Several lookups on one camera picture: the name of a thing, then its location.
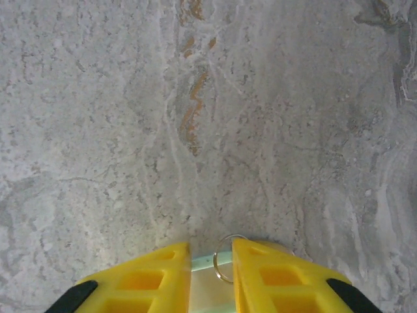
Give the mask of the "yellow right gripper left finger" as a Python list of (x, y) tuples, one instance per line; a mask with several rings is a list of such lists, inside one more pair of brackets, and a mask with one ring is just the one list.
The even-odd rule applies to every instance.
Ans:
[(47, 312), (188, 312), (192, 259), (177, 243), (86, 276)]

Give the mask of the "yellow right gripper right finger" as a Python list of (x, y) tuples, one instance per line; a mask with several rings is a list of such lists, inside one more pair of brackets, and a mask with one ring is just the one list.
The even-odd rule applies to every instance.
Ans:
[(237, 312), (379, 312), (343, 274), (249, 239), (232, 243)]

